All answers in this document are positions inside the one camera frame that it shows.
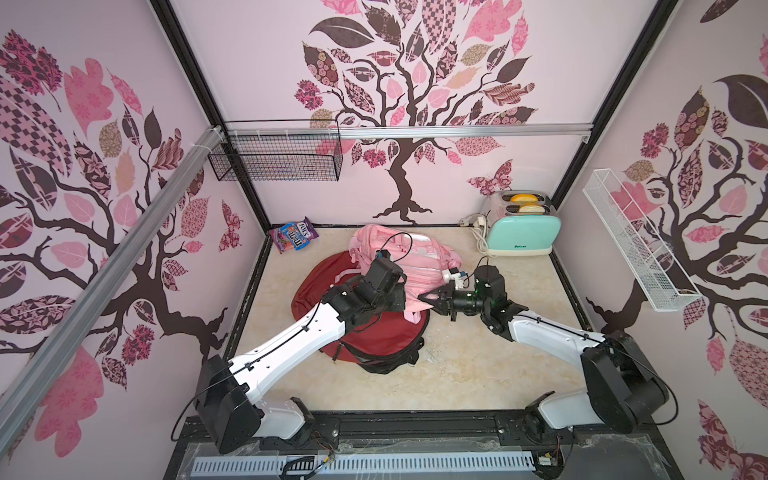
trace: white wire basket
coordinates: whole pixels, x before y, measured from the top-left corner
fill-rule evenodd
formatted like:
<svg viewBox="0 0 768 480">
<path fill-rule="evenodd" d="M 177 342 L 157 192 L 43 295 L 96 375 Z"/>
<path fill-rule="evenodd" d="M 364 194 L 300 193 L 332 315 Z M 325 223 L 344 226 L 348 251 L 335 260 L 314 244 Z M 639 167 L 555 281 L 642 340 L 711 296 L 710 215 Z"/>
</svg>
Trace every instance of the white wire basket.
<svg viewBox="0 0 768 480">
<path fill-rule="evenodd" d="M 584 194 L 603 220 L 654 310 L 676 312 L 702 297 L 670 246 L 610 168 L 592 172 Z M 677 281 L 683 285 L 676 285 L 670 279 L 668 272 L 672 269 L 682 272 L 676 278 L 684 279 Z"/>
</svg>

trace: black wire basket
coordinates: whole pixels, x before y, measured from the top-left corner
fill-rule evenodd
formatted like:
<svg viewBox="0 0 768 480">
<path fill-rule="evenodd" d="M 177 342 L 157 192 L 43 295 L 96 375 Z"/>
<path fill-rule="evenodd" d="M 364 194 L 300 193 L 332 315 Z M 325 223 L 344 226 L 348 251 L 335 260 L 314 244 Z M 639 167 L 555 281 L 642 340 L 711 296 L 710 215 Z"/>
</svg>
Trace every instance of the black wire basket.
<svg viewBox="0 0 768 480">
<path fill-rule="evenodd" d="M 339 181 L 343 159 L 339 126 L 333 121 L 321 125 L 317 133 L 310 128 L 230 132 L 230 142 L 208 154 L 210 166 L 219 180 Z"/>
</svg>

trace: aluminum rail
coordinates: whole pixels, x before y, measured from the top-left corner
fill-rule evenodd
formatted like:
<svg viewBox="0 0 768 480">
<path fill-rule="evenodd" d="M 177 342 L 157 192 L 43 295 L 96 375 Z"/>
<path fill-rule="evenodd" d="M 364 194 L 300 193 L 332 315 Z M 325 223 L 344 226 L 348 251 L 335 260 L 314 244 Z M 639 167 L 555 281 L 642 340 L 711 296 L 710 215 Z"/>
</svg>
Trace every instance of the aluminum rail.
<svg viewBox="0 0 768 480">
<path fill-rule="evenodd" d="M 223 135 L 220 131 L 220 127 L 205 131 L 197 141 L 197 147 L 188 151 L 168 183 L 147 206 L 147 211 L 141 214 L 104 267 L 5 391 L 0 400 L 0 458 L 64 372 L 88 331 L 157 235 L 168 212 L 204 165 L 209 149 L 221 142 Z"/>
<path fill-rule="evenodd" d="M 343 139 L 355 138 L 448 138 L 448 137 L 530 137 L 535 135 L 582 135 L 592 132 L 592 124 L 448 125 L 434 127 L 355 127 L 340 128 Z M 238 135 L 335 134 L 335 128 L 232 128 Z"/>
</svg>

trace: butterfly decal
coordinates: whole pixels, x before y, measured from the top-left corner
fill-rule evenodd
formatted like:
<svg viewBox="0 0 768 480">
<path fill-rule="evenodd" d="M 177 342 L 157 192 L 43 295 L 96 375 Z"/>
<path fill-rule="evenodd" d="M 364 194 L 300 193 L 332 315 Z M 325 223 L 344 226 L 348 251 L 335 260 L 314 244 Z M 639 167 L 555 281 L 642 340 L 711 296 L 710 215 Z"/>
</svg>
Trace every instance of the butterfly decal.
<svg viewBox="0 0 768 480">
<path fill-rule="evenodd" d="M 221 201 L 221 213 L 224 214 L 224 221 L 227 222 L 227 231 L 224 232 L 221 241 L 219 241 L 219 251 L 223 252 L 229 247 L 234 248 L 241 245 L 240 235 L 235 230 L 240 229 L 240 224 L 243 221 L 237 214 L 232 213 L 232 209 L 224 200 Z"/>
<path fill-rule="evenodd" d="M 470 185 L 480 189 L 480 193 L 490 197 L 498 190 L 505 190 L 512 185 L 512 179 L 509 177 L 512 172 L 512 161 L 507 160 L 496 171 L 493 178 L 473 177 L 467 180 Z"/>
</svg>

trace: tree trunk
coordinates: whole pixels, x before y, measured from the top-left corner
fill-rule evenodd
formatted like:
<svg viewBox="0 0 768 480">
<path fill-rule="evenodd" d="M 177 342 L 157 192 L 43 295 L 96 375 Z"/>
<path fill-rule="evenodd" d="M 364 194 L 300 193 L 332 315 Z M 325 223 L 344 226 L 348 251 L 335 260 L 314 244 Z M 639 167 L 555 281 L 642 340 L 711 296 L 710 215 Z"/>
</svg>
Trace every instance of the tree trunk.
<svg viewBox="0 0 768 480">
<path fill-rule="evenodd" d="M 399 146 L 399 152 L 395 156 L 395 160 L 392 161 L 392 165 L 390 165 L 388 172 L 389 176 L 395 181 L 395 185 L 397 185 L 398 198 L 390 208 L 387 208 L 380 214 L 374 215 L 373 218 L 400 212 L 400 220 L 415 224 L 415 220 L 408 218 L 409 211 L 419 213 L 431 213 L 432 211 L 429 208 L 422 208 L 412 200 L 413 189 L 408 183 L 408 180 L 406 180 L 406 171 L 402 168 L 403 164 L 413 155 L 417 145 L 411 138 L 399 138 L 397 139 L 397 144 Z"/>
</svg>

